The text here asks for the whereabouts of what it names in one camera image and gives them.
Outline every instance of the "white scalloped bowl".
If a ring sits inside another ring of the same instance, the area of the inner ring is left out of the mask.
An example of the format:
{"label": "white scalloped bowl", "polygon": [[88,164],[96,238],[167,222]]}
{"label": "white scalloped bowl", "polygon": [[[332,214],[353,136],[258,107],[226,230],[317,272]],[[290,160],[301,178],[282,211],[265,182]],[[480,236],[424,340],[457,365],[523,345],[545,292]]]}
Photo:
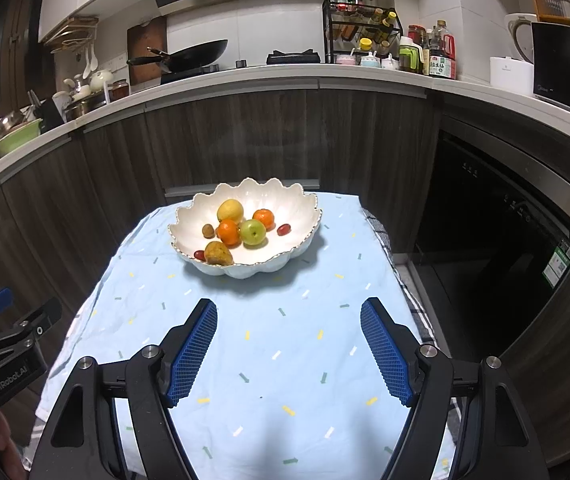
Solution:
{"label": "white scalloped bowl", "polygon": [[[197,260],[194,252],[204,250],[212,241],[202,235],[203,225],[218,225],[216,212],[229,198],[235,198],[242,204],[246,219],[251,218],[258,209],[269,209],[274,213],[276,227],[290,224],[291,232],[278,236],[276,228],[273,228],[267,232],[266,244],[258,248],[241,244],[231,249],[234,264],[230,266],[210,265]],[[176,210],[176,223],[170,224],[168,229],[174,240],[172,247],[183,260],[211,276],[227,274],[244,280],[256,272],[280,270],[290,259],[303,254],[318,230],[321,216],[318,197],[313,193],[305,194],[300,184],[285,187],[277,178],[264,184],[246,178],[236,187],[219,184],[211,195],[198,193],[191,206]]]}

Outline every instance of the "white countertop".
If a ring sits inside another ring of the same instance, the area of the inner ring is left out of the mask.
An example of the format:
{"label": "white countertop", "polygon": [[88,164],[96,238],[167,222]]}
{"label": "white countertop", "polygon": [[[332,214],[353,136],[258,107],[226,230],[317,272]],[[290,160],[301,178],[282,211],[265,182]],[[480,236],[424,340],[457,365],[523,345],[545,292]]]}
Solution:
{"label": "white countertop", "polygon": [[95,121],[99,121],[98,124],[108,122],[113,114],[116,114],[114,119],[118,120],[127,115],[143,112],[146,108],[167,106],[181,100],[203,99],[230,92],[258,91],[269,88],[295,88],[296,86],[318,88],[319,85],[322,88],[322,82],[329,84],[333,82],[343,85],[346,89],[356,87],[366,90],[370,87],[373,91],[380,91],[389,83],[397,88],[399,85],[404,85],[409,93],[424,92],[425,89],[449,92],[507,108],[570,136],[569,111],[535,97],[515,94],[491,86],[359,66],[334,64],[260,66],[196,76],[150,88],[59,126],[0,159],[0,183],[25,165],[30,164],[34,158],[67,142],[71,131],[81,126],[88,126]]}

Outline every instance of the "tangerine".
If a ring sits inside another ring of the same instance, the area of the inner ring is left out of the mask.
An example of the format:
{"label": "tangerine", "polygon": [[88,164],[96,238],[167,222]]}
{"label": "tangerine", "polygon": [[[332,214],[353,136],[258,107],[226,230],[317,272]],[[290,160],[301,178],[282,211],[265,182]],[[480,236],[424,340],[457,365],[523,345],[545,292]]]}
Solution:
{"label": "tangerine", "polygon": [[238,225],[232,219],[225,219],[218,225],[218,238],[228,247],[232,247],[241,241]]}
{"label": "tangerine", "polygon": [[258,222],[263,224],[267,231],[274,227],[274,213],[272,213],[269,209],[258,209],[252,218],[254,218],[254,220],[258,220]]}

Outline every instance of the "metal screw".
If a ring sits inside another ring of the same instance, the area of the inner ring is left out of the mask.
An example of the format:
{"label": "metal screw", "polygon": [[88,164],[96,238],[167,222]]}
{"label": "metal screw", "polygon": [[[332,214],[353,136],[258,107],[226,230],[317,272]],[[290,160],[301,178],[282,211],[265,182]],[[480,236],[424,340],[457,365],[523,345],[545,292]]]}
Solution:
{"label": "metal screw", "polygon": [[156,357],[159,351],[160,349],[158,348],[158,346],[147,345],[145,348],[143,348],[140,351],[140,353],[143,355],[144,358],[151,359],[152,357]]}
{"label": "metal screw", "polygon": [[438,353],[438,350],[432,345],[423,345],[420,347],[420,353],[425,357],[434,357]]}
{"label": "metal screw", "polygon": [[81,370],[87,370],[87,368],[92,366],[92,364],[94,364],[94,358],[93,357],[81,357],[78,360],[78,367]]}
{"label": "metal screw", "polygon": [[494,357],[493,355],[490,355],[487,359],[485,359],[485,362],[489,368],[500,368],[500,365],[502,364],[500,362],[500,359]]}

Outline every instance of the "white ladle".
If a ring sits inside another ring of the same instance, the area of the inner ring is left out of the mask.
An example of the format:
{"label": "white ladle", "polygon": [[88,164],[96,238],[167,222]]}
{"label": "white ladle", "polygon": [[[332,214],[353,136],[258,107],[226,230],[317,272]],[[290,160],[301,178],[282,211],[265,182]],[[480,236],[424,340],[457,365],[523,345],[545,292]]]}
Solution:
{"label": "white ladle", "polygon": [[94,44],[93,43],[92,43],[92,63],[89,66],[89,68],[92,70],[92,72],[98,68],[98,58],[96,57],[96,54],[94,53]]}
{"label": "white ladle", "polygon": [[89,77],[89,74],[92,72],[92,69],[90,68],[90,64],[89,64],[89,47],[88,46],[85,47],[85,61],[87,62],[87,65],[85,66],[84,72],[82,72],[82,78],[83,79],[87,79]]}

